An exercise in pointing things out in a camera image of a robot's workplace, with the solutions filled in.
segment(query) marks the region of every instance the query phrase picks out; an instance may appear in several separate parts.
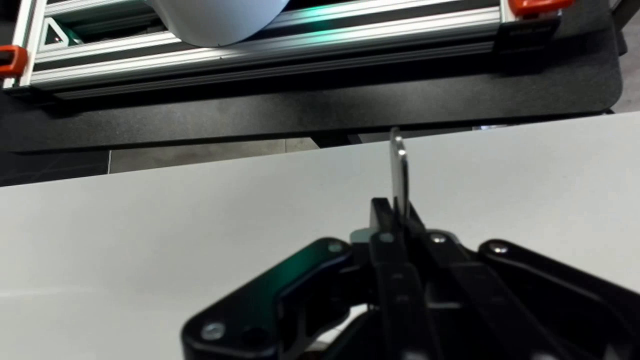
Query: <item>orange bracket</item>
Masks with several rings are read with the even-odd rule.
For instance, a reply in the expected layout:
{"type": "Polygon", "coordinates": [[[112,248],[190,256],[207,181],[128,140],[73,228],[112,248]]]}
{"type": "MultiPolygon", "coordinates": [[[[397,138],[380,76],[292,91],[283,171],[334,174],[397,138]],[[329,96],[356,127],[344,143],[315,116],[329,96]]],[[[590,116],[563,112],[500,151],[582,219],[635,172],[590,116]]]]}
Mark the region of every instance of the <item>orange bracket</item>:
{"type": "Polygon", "coordinates": [[[571,9],[574,0],[511,0],[515,16],[529,18],[571,9]]]}
{"type": "Polygon", "coordinates": [[[25,73],[25,66],[29,63],[29,52],[20,46],[6,45],[0,46],[0,55],[13,55],[13,63],[6,66],[0,66],[0,79],[18,79],[25,73]]]}

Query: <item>white table surface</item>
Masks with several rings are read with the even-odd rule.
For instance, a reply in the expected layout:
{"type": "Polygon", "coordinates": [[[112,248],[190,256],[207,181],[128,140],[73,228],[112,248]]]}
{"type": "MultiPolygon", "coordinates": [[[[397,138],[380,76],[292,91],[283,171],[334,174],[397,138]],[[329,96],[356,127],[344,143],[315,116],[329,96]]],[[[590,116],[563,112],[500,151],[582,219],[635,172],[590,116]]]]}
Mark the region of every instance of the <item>white table surface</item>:
{"type": "MultiPolygon", "coordinates": [[[[640,114],[408,140],[412,202],[640,290],[640,114]]],[[[389,145],[0,191],[2,360],[181,360],[198,311],[368,226],[389,145]]]]}

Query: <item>metal rod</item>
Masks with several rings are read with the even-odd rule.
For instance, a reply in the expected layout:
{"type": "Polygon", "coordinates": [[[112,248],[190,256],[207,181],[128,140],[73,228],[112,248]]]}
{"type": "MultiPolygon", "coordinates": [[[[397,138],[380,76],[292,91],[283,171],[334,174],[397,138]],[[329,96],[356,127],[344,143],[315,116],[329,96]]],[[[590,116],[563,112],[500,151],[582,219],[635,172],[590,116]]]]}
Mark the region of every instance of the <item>metal rod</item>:
{"type": "Polygon", "coordinates": [[[86,11],[97,11],[105,6],[119,6],[119,5],[132,5],[139,0],[67,0],[67,3],[57,3],[46,9],[46,16],[63,16],[63,15],[75,15],[75,13],[86,13],[86,11]]]}
{"type": "Polygon", "coordinates": [[[41,37],[42,37],[42,26],[44,26],[46,3],[48,0],[35,0],[32,26],[31,26],[29,41],[27,41],[27,52],[31,56],[29,56],[29,63],[27,63],[25,73],[20,76],[20,86],[31,86],[32,76],[35,76],[37,60],[32,55],[37,55],[41,51],[41,37]]]}
{"type": "MultiPolygon", "coordinates": [[[[284,13],[267,30],[312,24],[312,22],[344,21],[355,16],[372,16],[372,15],[397,13],[397,11],[408,11],[408,9],[427,9],[427,6],[444,5],[444,3],[454,3],[454,0],[361,0],[361,3],[346,3],[346,5],[315,6],[315,9],[284,13]]],[[[88,11],[78,5],[67,6],[67,9],[88,11]]],[[[67,13],[59,9],[59,11],[48,11],[48,15],[67,15],[67,13]]],[[[124,51],[168,46],[168,45],[181,45],[181,39],[176,39],[172,32],[156,32],[156,34],[142,34],[142,37],[131,37],[131,39],[119,39],[119,41],[102,41],[97,45],[82,45],[67,51],[39,55],[37,65],[82,59],[82,56],[99,56],[99,55],[110,55],[110,52],[124,52],[124,51]]]]}
{"type": "Polygon", "coordinates": [[[493,49],[495,49],[493,42],[475,42],[466,46],[425,49],[425,51],[412,51],[412,52],[393,52],[382,56],[359,56],[359,59],[325,60],[325,63],[310,63],[310,65],[271,66],[261,71],[230,71],[222,75],[207,75],[197,79],[181,76],[171,81],[148,81],[148,83],[82,88],[82,91],[68,91],[68,93],[63,91],[63,93],[57,93],[57,96],[65,101],[81,101],[81,98],[110,96],[110,95],[122,96],[122,95],[148,93],[148,91],[160,91],[160,88],[168,91],[168,88],[242,83],[242,81],[272,79],[272,76],[309,75],[309,73],[323,73],[323,71],[346,71],[346,69],[363,69],[363,66],[379,66],[379,65],[421,63],[421,60],[463,56],[463,55],[486,55],[493,49]]]}
{"type": "Polygon", "coordinates": [[[394,211],[403,219],[408,219],[411,216],[408,160],[407,160],[407,146],[399,129],[393,129],[393,134],[390,134],[390,159],[393,159],[394,211]]]}

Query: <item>metal pin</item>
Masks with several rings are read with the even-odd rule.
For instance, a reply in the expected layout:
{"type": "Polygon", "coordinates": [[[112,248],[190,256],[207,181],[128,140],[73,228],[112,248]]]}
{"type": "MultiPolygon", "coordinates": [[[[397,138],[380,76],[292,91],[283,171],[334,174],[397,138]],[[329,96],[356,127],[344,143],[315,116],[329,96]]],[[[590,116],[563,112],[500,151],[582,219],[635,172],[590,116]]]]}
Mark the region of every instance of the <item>metal pin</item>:
{"type": "Polygon", "coordinates": [[[432,235],[432,241],[434,241],[437,244],[444,244],[444,243],[446,243],[446,238],[444,238],[443,235],[432,235]]]}
{"type": "Polygon", "coordinates": [[[332,244],[329,244],[329,253],[343,253],[343,244],[340,243],[332,243],[332,244]]]}
{"type": "Polygon", "coordinates": [[[226,329],[222,323],[211,323],[207,327],[203,327],[203,340],[207,342],[214,342],[214,340],[220,340],[224,336],[226,329]]]}
{"type": "Polygon", "coordinates": [[[405,140],[399,129],[393,129],[390,134],[390,159],[393,159],[393,187],[394,187],[394,211],[408,219],[408,160],[405,140]]]}
{"type": "Polygon", "coordinates": [[[380,243],[385,243],[385,244],[393,244],[393,243],[394,243],[394,235],[390,235],[390,233],[382,233],[382,235],[380,235],[380,243]]]}
{"type": "Polygon", "coordinates": [[[493,244],[490,244],[490,250],[493,250],[495,255],[507,255],[507,253],[509,253],[509,247],[507,247],[507,244],[500,244],[500,243],[493,243],[493,244]]]}

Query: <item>screw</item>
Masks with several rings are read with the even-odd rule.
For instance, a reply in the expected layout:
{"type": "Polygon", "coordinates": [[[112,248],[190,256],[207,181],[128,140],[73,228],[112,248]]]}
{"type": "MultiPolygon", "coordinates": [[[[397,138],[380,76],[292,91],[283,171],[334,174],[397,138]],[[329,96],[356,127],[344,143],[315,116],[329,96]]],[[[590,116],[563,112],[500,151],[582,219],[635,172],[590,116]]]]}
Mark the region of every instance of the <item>screw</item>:
{"type": "Polygon", "coordinates": [[[497,253],[497,255],[507,255],[509,253],[507,244],[497,244],[497,243],[490,244],[490,250],[497,253]]]}
{"type": "Polygon", "coordinates": [[[387,243],[387,244],[394,243],[394,235],[390,235],[390,233],[382,233],[379,238],[380,238],[380,243],[387,243]]]}
{"type": "Polygon", "coordinates": [[[329,253],[343,253],[343,244],[340,243],[329,244],[329,253]]]}
{"type": "Polygon", "coordinates": [[[444,238],[443,235],[434,235],[432,241],[434,241],[437,244],[444,244],[444,243],[446,243],[446,238],[444,238]]]}
{"type": "Polygon", "coordinates": [[[224,324],[222,323],[211,323],[211,324],[207,324],[207,327],[203,327],[203,332],[201,332],[201,336],[203,336],[203,340],[207,340],[207,342],[214,342],[214,340],[220,340],[222,336],[224,336],[224,324]]]}

